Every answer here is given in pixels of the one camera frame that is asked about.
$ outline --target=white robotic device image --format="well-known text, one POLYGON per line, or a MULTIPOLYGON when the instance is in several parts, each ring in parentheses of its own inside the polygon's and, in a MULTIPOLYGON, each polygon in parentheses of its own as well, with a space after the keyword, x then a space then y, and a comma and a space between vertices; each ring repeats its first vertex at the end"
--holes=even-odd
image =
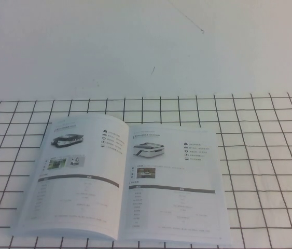
POLYGON ((56 146, 57 148, 71 146, 73 144, 81 143, 84 140, 83 136, 84 135, 67 134, 56 137, 52 140, 51 144, 56 146))
POLYGON ((133 154, 142 157, 154 157, 164 153, 164 145, 144 143, 133 146, 133 154))

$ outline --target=grid pattern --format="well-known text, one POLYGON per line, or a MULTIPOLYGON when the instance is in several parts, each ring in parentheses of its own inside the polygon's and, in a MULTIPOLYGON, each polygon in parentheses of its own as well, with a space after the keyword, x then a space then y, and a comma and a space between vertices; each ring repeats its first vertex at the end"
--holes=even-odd
POLYGON ((48 125, 90 112, 216 131, 231 248, 292 248, 292 94, 0 102, 0 248, 204 247, 9 234, 48 125))

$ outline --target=white grid paper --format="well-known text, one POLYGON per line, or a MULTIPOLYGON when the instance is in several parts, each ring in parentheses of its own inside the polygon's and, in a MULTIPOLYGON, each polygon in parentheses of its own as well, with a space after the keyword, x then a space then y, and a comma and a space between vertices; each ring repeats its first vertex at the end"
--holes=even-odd
POLYGON ((213 129, 231 248, 292 248, 292 94, 0 102, 0 248, 204 247, 9 234, 48 124, 88 112, 112 115, 129 125, 156 122, 213 129))

